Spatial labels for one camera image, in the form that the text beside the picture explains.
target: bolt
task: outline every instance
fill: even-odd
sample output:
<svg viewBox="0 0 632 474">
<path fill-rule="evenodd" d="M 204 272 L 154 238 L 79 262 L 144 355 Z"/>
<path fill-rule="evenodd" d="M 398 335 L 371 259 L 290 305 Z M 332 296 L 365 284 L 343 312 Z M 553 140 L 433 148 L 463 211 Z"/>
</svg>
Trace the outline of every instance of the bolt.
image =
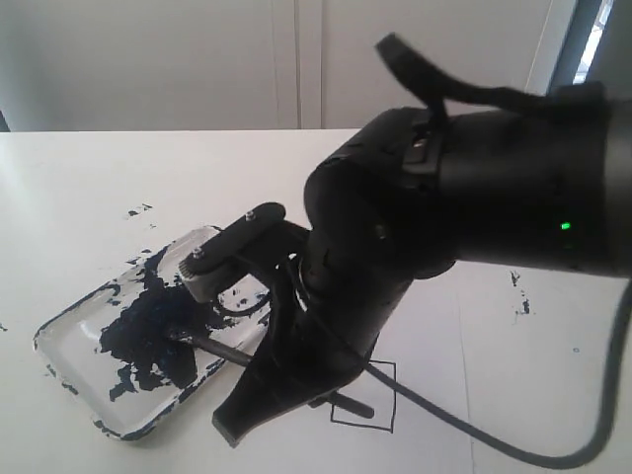
<svg viewBox="0 0 632 474">
<path fill-rule="evenodd" d="M 375 226 L 375 234 L 379 240 L 386 240 L 386 227 L 381 224 Z"/>
<path fill-rule="evenodd" d="M 199 260 L 204 256 L 204 250 L 201 247 L 195 247 L 193 251 L 194 259 Z"/>
</svg>

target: drawn square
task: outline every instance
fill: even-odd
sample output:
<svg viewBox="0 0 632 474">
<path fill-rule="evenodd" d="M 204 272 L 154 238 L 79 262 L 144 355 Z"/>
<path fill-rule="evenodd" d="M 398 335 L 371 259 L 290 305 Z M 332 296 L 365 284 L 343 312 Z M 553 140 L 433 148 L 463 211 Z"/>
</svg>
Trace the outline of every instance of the drawn square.
<svg viewBox="0 0 632 474">
<path fill-rule="evenodd" d="M 397 380 L 395 362 L 372 360 L 381 371 Z M 350 427 L 369 428 L 393 433 L 397 410 L 396 393 L 367 372 L 363 372 L 352 384 L 340 393 L 355 398 L 375 411 L 375 416 L 367 420 L 332 405 L 330 421 Z"/>
</svg>

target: metal rod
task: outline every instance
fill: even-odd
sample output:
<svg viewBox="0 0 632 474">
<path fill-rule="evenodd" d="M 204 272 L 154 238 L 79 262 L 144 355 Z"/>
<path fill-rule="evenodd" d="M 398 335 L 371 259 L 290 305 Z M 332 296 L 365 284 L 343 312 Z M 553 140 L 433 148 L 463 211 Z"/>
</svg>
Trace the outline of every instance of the metal rod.
<svg viewBox="0 0 632 474">
<path fill-rule="evenodd" d="M 248 365 L 252 359 L 252 357 L 246 353 L 231 348 L 230 346 L 226 346 L 214 339 L 198 336 L 184 327 L 172 326 L 168 328 L 165 332 L 165 337 L 171 341 L 188 344 L 195 348 L 202 349 L 214 356 L 225 358 L 229 362 L 236 363 L 242 367 Z"/>
</svg>

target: window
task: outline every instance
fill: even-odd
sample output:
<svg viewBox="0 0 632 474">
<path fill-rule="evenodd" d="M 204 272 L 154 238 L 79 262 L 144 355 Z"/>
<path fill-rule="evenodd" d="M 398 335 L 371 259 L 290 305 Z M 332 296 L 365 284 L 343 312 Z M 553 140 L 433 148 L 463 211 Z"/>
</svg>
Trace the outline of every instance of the window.
<svg viewBox="0 0 632 474">
<path fill-rule="evenodd" d="M 586 80 L 586 76 L 588 75 L 591 64 L 593 63 L 594 54 L 599 46 L 601 35 L 605 29 L 605 24 L 608 21 L 610 10 L 612 10 L 612 3 L 614 3 L 614 0 L 601 1 L 599 11 L 596 19 L 594 20 L 594 24 L 592 25 L 591 34 L 586 42 L 586 46 L 584 47 L 584 53 L 582 54 L 582 59 L 580 60 L 580 66 L 573 78 L 573 84 L 581 84 Z"/>
</svg>

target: black strap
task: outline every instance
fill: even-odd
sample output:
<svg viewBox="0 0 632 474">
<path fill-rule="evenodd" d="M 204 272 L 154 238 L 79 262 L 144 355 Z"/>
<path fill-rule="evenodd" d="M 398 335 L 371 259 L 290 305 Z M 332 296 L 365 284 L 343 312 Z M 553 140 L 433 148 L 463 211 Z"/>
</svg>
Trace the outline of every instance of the black strap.
<svg viewBox="0 0 632 474">
<path fill-rule="evenodd" d="M 509 87 L 479 87 L 460 81 L 429 62 L 395 34 L 381 40 L 376 49 L 400 84 L 428 106 L 436 124 L 447 122 L 446 99 L 543 119 L 578 119 L 597 113 L 606 105 L 601 83 L 567 86 L 556 94 L 537 96 Z"/>
</svg>

